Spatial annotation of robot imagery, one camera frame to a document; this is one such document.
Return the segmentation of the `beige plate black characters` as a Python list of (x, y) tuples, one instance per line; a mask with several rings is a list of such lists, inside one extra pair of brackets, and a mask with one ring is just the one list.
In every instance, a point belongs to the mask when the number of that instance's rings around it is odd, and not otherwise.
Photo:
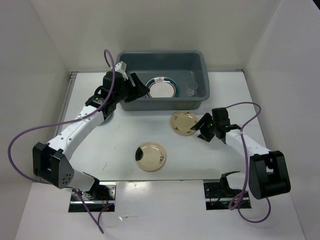
[(177, 111), (170, 119), (171, 128), (181, 136), (190, 136), (195, 133), (191, 128), (198, 123), (198, 118), (190, 111)]

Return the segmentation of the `white plate green red rim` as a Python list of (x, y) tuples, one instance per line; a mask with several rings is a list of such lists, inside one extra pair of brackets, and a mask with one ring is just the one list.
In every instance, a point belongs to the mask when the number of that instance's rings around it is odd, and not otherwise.
[(147, 98), (175, 98), (179, 95), (177, 83), (169, 77), (154, 77), (146, 83), (149, 88)]

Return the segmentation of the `blue floral small plate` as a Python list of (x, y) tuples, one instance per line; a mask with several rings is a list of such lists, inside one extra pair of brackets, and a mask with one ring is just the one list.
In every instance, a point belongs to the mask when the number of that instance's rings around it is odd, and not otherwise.
[(114, 113), (111, 112), (111, 113), (104, 119), (104, 121), (103, 121), (99, 126), (104, 126), (104, 125), (106, 125), (107, 123), (109, 123), (109, 122), (112, 120), (113, 115), (114, 115)]

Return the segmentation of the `clear plastic cup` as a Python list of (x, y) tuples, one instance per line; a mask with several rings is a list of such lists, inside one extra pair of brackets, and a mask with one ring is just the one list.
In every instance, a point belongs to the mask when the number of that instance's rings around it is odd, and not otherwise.
[(186, 95), (188, 97), (193, 97), (196, 94), (196, 90), (198, 88), (198, 84), (195, 81), (189, 81), (186, 84)]

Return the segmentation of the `beige plate dark spot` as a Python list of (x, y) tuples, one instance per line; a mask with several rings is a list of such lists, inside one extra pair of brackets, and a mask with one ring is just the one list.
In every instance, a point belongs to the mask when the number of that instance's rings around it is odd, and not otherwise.
[(167, 152), (157, 142), (144, 142), (136, 149), (134, 159), (140, 169), (146, 172), (156, 172), (166, 163)]

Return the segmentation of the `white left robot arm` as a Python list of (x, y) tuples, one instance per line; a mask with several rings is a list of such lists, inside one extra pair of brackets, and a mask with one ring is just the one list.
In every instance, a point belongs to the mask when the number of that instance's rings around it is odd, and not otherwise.
[(92, 130), (116, 110), (118, 103), (135, 101), (149, 91), (134, 72), (130, 77), (119, 71), (107, 72), (102, 85), (85, 102), (76, 119), (47, 143), (38, 142), (33, 147), (33, 173), (59, 189), (79, 189), (87, 199), (96, 199), (103, 191), (99, 179), (73, 169), (70, 159)]

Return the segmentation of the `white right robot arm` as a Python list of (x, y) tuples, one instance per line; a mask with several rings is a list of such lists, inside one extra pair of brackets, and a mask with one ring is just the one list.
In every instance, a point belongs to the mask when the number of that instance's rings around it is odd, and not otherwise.
[(257, 200), (289, 193), (291, 182), (284, 154), (263, 147), (247, 136), (237, 124), (231, 124), (226, 108), (214, 108), (191, 128), (198, 138), (210, 142), (214, 137), (248, 157), (249, 190)]

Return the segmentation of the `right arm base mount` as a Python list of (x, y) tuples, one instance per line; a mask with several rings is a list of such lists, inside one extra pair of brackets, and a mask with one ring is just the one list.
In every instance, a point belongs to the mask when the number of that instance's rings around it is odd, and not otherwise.
[(222, 190), (219, 181), (204, 181), (203, 189), (207, 211), (228, 210), (229, 203), (241, 192), (240, 189)]

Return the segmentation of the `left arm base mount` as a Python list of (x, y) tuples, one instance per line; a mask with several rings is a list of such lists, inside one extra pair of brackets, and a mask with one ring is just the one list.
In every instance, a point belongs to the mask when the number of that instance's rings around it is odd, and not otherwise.
[[(103, 208), (107, 207), (105, 212), (115, 211), (116, 189), (117, 182), (101, 181), (103, 191), (98, 196), (90, 196), (89, 194), (80, 191), (80, 196), (91, 212), (98, 213)], [(70, 202), (68, 207), (69, 213), (84, 213), (86, 209), (81, 201), (81, 198), (74, 192), (71, 192)]]

